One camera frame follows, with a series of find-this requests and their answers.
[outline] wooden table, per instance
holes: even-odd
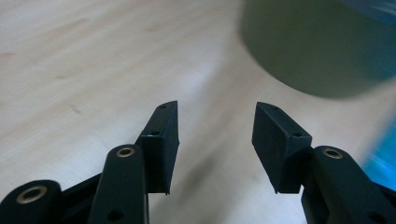
[[[171,194],[151,223],[305,223],[251,145],[255,104],[277,105],[363,164],[396,111],[396,79],[360,96],[296,91],[241,41],[243,1],[0,2],[0,198],[36,179],[63,189],[101,172],[155,107],[178,100]]]

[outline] wood grain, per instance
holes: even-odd
[[[171,194],[151,223],[305,223],[275,195],[250,143],[255,104],[281,107],[363,163],[396,111],[396,80],[348,99],[277,81],[239,34],[243,1],[1,1],[0,198],[35,179],[63,189],[132,143],[157,105],[178,100]]]

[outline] blurred object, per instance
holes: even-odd
[[[396,9],[376,2],[368,11],[367,1],[247,0],[243,38],[285,84],[325,97],[357,95],[396,75]]]
[[[363,166],[377,184],[396,190],[396,117]]]

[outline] blue object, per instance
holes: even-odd
[[[363,170],[375,183],[396,190],[396,118]]]

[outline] gray cup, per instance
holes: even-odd
[[[318,96],[357,95],[396,76],[396,27],[335,0],[247,0],[242,36],[272,76]]]

